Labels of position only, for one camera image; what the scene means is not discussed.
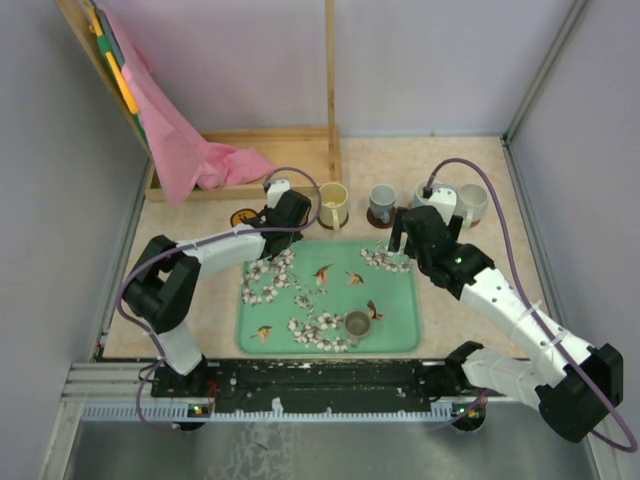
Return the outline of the dark reddish wooden coaster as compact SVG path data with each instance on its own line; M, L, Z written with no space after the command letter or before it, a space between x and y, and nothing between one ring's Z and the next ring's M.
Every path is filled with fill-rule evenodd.
M349 221L349 214L342 215L337 210L330 210L326 215L320 215L318 223L325 229L339 231L345 227Z

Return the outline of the yellow mug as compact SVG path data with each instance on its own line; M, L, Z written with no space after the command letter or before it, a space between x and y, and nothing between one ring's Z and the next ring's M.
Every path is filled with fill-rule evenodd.
M326 183L320 187L320 193L319 216L328 214L330 210L337 210L342 215L349 214L349 194L344 185L338 182Z

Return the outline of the light blue mug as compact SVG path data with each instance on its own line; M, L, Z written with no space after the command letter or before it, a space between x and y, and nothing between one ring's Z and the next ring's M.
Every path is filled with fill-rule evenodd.
M432 186L428 186L428 181L424 180L418 183L413 192L413 198L411 206L413 208L421 206L435 206L434 202L434 189Z

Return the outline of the white grey mug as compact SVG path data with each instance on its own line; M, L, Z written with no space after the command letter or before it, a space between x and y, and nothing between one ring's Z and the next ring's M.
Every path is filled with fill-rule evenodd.
M476 184L461 186L457 191L457 204L454 214L462 218L462 227L464 219L470 213L483 219L488 207L488 201L489 194L482 186Z

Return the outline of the dark brown wooden coaster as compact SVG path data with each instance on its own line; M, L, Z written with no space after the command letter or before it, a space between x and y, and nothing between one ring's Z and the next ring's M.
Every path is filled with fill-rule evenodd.
M397 208L396 207L392 207L389 210L389 214L390 214L390 218L388 222L383 222L381 219L377 218L374 216L373 211L371 208L367 209L366 212L366 219L368 221L368 223L377 229L389 229L392 228L394 225L394 221L395 221L395 217L396 217L396 211Z

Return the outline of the small blue-grey cup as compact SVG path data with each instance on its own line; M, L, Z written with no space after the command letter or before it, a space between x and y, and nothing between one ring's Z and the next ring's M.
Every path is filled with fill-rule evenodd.
M369 195L369 209L373 218L382 224L388 224L395 201L396 191L391 185L375 185Z

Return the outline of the small grey cup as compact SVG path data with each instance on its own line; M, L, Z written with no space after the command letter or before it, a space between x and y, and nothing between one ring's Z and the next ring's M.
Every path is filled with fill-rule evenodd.
M360 340L371 330L371 318L366 312L354 310L344 319L344 327L352 347L356 347Z

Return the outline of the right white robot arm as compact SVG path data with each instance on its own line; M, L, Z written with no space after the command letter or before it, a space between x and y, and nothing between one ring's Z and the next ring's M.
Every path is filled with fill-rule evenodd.
M468 341L445 359L448 387L461 396L493 390L538 411L560 437L578 443L623 399L623 357L595 347L527 305L494 261L458 240L462 219L446 203L399 208L389 248L415 260L435 286L483 314L525 353L517 360Z

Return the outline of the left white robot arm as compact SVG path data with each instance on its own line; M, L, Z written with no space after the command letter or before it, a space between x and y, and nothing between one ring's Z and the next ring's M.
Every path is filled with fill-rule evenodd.
M161 359L184 395L208 384L204 356L186 323L198 283L229 267L272 259L302 238L312 201L282 179L267 186L267 204L230 230L200 240L152 238L124 280L118 311L151 333Z

